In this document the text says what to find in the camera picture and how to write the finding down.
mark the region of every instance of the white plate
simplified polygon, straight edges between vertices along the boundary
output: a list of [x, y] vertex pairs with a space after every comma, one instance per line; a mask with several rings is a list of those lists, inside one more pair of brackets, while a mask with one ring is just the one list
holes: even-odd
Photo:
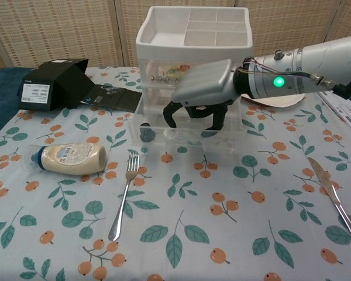
[[256, 102], [258, 104], [268, 105], [270, 107], [289, 107], [290, 105], [297, 104], [304, 98], [304, 94], [299, 95], [286, 95], [283, 97], [273, 98], [256, 98], [252, 99], [247, 94], [242, 95], [243, 98]]

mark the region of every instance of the fork tines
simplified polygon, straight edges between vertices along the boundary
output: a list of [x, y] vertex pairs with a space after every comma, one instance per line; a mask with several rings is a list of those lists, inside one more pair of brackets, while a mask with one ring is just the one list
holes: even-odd
[[128, 171], [138, 171], [139, 170], [139, 154], [137, 152], [130, 152]]

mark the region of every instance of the black card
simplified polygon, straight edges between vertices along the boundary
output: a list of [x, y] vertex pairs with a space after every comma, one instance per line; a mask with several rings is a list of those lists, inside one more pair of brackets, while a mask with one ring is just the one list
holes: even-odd
[[81, 102], [134, 113], [141, 96], [142, 93], [125, 88], [95, 85]]

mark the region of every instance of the robotic arm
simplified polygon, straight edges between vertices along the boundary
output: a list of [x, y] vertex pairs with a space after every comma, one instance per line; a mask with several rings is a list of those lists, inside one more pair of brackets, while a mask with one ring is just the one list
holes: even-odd
[[239, 67], [232, 60], [195, 66], [176, 85], [163, 114], [172, 128], [176, 127], [172, 114], [181, 107], [191, 118], [213, 114], [213, 125], [207, 130], [218, 131], [227, 106], [241, 94], [266, 98], [324, 90], [345, 99], [351, 96], [351, 37], [288, 52], [278, 49], [272, 55], [249, 57]]

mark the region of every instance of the bottle cap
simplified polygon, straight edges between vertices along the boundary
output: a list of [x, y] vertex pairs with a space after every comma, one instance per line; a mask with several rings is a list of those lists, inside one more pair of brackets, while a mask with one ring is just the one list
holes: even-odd
[[24, 152], [22, 167], [25, 171], [35, 172], [44, 170], [42, 165], [42, 153], [46, 146], [29, 145]]

